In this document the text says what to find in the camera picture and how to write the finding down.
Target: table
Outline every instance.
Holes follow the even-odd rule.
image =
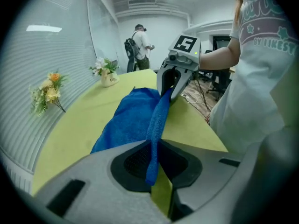
[[[120,75],[119,83],[108,88],[102,87],[99,81],[82,94],[56,124],[41,151],[33,176],[32,195],[52,177],[90,153],[121,99],[134,86],[156,89],[156,82],[156,73],[142,70]],[[227,151],[199,112],[182,97],[170,107],[162,138]],[[167,213],[170,203],[170,186],[160,167],[152,199],[163,213]]]

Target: yellow flower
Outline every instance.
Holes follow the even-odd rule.
[[[40,90],[47,88],[47,87],[51,87],[53,85],[52,81],[50,81],[49,79],[44,80],[44,82],[41,84],[41,86],[39,87]]]
[[[51,81],[57,81],[59,78],[60,78],[60,74],[59,73],[50,73],[48,75],[48,78],[51,80]]]
[[[54,88],[49,88],[46,93],[46,101],[52,103],[53,100],[56,100],[60,97],[60,92],[55,90]]]

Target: ceiling light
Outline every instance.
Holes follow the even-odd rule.
[[[44,25],[29,25],[26,29],[27,32],[60,32],[62,28],[44,26]]]

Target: cable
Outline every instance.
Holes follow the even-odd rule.
[[[190,101],[187,99],[188,96],[185,95],[185,94],[181,94],[181,96],[184,97],[184,98],[186,99],[186,101],[187,101],[189,104],[203,104],[203,105],[204,105],[204,103],[193,103],[193,102],[190,102]],[[197,107],[195,107],[195,108],[202,114],[203,117],[206,118],[206,116],[203,114],[203,112],[200,111],[200,109],[198,109]]]
[[[190,104],[203,104],[203,105],[205,104],[205,103],[202,103],[202,102],[198,102],[199,98],[201,98],[201,95],[200,95],[199,93],[188,92],[188,91],[185,91],[185,93],[186,93],[186,94],[189,94],[192,98],[196,99],[195,102],[191,102],[191,101],[189,101],[189,100],[187,99],[188,96],[186,96],[186,99],[187,99],[188,103],[190,103]]]
[[[205,105],[206,105],[206,108],[207,108],[207,110],[208,110],[209,112],[211,112],[210,108],[209,108],[209,107],[207,106],[207,104],[206,104],[206,97],[205,97],[205,94],[204,94],[204,92],[203,92],[203,90],[202,90],[202,88],[201,88],[201,86],[200,86],[198,75],[196,76],[195,79],[197,80],[197,83],[198,83],[198,85],[199,85],[199,91],[200,91],[200,93],[201,93],[201,95],[202,95],[202,99],[204,100],[204,103],[205,103]]]

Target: green pants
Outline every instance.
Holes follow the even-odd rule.
[[[146,56],[143,60],[136,59],[136,66],[138,66],[139,70],[149,69],[150,68],[150,61]]]

